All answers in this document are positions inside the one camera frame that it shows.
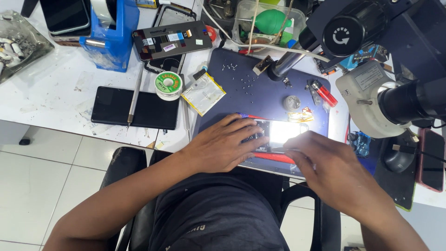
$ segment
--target left hand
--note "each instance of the left hand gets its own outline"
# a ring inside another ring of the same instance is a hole
[[[229,172],[254,157],[252,151],[269,141],[269,137],[260,137],[242,144],[242,140],[261,133],[263,129],[256,126],[255,120],[241,118],[236,113],[226,116],[180,150],[188,160],[193,160],[197,173]]]

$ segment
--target person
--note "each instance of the person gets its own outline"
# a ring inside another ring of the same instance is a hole
[[[241,143],[262,131],[255,125],[228,115],[182,150],[99,190],[60,218],[43,251],[105,251],[155,197],[149,251],[288,251],[271,200],[229,172],[268,142]],[[284,147],[326,204],[360,222],[367,251],[428,250],[348,145],[308,131]]]

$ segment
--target green air blower bulb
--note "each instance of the green air blower bulb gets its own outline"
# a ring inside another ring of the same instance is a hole
[[[279,33],[279,29],[282,26],[285,17],[286,17],[285,14],[280,10],[276,9],[265,10],[259,15],[257,15],[255,26],[262,33],[268,35],[277,34]],[[252,17],[251,19],[247,18],[236,18],[236,19],[241,21],[248,21],[251,22],[252,24],[252,20],[254,19],[254,17]],[[290,19],[288,19],[285,22],[285,25],[283,26],[282,30],[284,30],[286,27],[290,27],[292,23],[293,22]]]

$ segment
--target black chair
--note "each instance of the black chair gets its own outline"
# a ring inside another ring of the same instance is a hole
[[[171,155],[163,151],[154,151],[149,165]],[[102,181],[104,188],[120,179],[147,167],[145,151],[131,148],[118,148]],[[341,249],[341,216],[339,211],[324,204],[322,200],[310,188],[306,182],[291,186],[282,192],[280,210],[276,212],[277,218],[282,224],[288,205],[303,197],[314,198],[314,228],[313,240],[310,251],[336,251]],[[119,234],[108,240],[109,251],[147,251],[149,239],[153,231],[154,211],[156,198],[144,206],[138,214],[127,223],[121,240],[118,243]]]

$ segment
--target dark t-shirt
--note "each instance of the dark t-shirt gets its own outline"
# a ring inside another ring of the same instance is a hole
[[[268,201],[229,175],[194,175],[158,197],[149,251],[289,251]]]

